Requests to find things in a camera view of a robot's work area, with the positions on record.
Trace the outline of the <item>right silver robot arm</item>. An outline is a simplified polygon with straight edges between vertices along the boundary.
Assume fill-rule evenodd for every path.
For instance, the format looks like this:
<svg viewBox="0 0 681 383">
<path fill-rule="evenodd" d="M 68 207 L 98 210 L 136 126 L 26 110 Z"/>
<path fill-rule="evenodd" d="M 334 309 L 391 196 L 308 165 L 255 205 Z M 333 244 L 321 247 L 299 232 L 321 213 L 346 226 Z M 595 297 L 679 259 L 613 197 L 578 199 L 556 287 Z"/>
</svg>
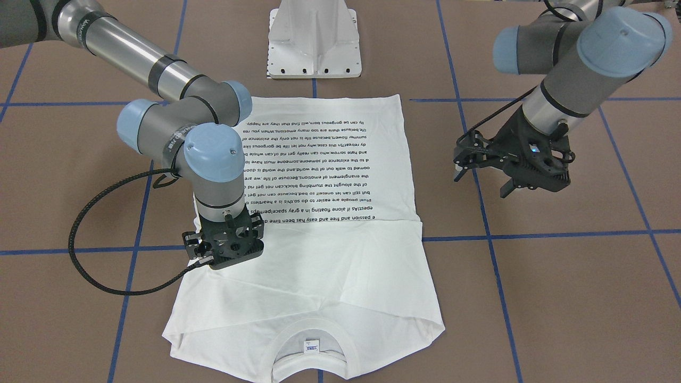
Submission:
<svg viewBox="0 0 681 383">
<path fill-rule="evenodd" d="M 138 99 L 122 109 L 117 133 L 194 189 L 201 228 L 183 235 L 190 259 L 221 269 L 263 252 L 263 221 L 245 203 L 245 153 L 235 126 L 252 97 L 217 82 L 141 36 L 96 1 L 2 1 L 2 47 L 60 40 L 146 85 L 165 105 Z"/>
</svg>

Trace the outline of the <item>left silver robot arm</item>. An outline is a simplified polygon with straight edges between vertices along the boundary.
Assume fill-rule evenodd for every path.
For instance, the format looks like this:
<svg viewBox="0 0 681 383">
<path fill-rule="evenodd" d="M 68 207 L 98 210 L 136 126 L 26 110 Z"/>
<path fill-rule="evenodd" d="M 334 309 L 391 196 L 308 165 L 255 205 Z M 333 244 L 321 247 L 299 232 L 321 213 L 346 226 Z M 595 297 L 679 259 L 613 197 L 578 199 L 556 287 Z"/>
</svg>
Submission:
<svg viewBox="0 0 681 383">
<path fill-rule="evenodd" d="M 499 72 L 537 73 L 542 82 L 518 97 L 520 107 L 490 139 L 473 126 L 453 150 L 454 181 L 472 168 L 494 167 L 520 188 L 567 187 L 575 155 L 568 133 L 615 90 L 657 63 L 673 41 L 665 17 L 628 1 L 564 1 L 529 25 L 505 28 L 494 42 Z"/>
</svg>

